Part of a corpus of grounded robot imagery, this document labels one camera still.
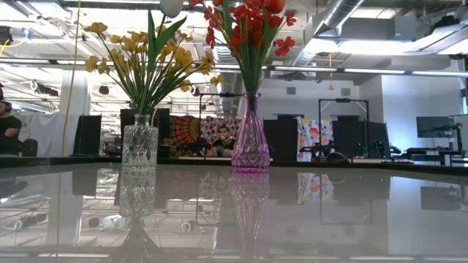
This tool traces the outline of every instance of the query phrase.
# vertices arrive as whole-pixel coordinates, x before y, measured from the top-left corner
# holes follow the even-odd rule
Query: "table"
[[[118,215],[125,198],[120,164],[0,169],[6,171],[0,258],[142,255],[142,245],[125,241],[130,219]],[[461,176],[272,167],[268,176],[245,178],[229,166],[160,164],[151,178],[153,212],[143,230],[151,254],[165,262],[468,259],[468,178]]]

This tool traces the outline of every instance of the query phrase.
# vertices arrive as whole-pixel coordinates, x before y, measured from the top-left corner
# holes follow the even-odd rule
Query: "wall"
[[[460,114],[459,92],[455,77],[382,76],[383,117],[390,143],[401,149],[447,147],[448,139],[418,138],[416,117]]]
[[[287,95],[286,87],[296,87],[296,95]],[[334,81],[334,90],[328,89],[330,82],[264,80],[259,92],[260,117],[266,120],[276,119],[278,114],[302,114],[305,118],[318,119],[318,100],[342,98],[341,89],[351,89],[351,99],[359,99],[359,87],[352,81]],[[361,115],[365,112],[356,103],[337,104],[331,102],[322,112],[322,119],[332,115]]]
[[[374,77],[359,86],[361,99],[369,101],[369,120],[384,123],[383,120],[383,98],[382,98],[382,76]]]

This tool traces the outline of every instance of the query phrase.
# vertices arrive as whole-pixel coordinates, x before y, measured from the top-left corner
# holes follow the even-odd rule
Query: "duct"
[[[237,64],[235,58],[231,56],[231,52],[227,47],[216,47],[214,49],[216,60],[221,64]],[[222,73],[224,81],[221,85],[220,93],[242,93],[242,77],[238,73]],[[221,109],[223,114],[237,113],[238,98],[235,99],[221,99]]]

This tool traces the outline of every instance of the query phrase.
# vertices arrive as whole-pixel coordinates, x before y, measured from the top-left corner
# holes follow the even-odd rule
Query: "pink glass vase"
[[[234,172],[251,175],[262,174],[269,170],[268,143],[257,111],[259,98],[259,93],[243,97],[246,100],[246,113],[232,155],[231,164]]]

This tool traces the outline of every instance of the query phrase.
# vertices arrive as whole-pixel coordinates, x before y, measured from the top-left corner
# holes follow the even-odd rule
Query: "computer monitor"
[[[454,138],[453,117],[416,117],[419,138]]]

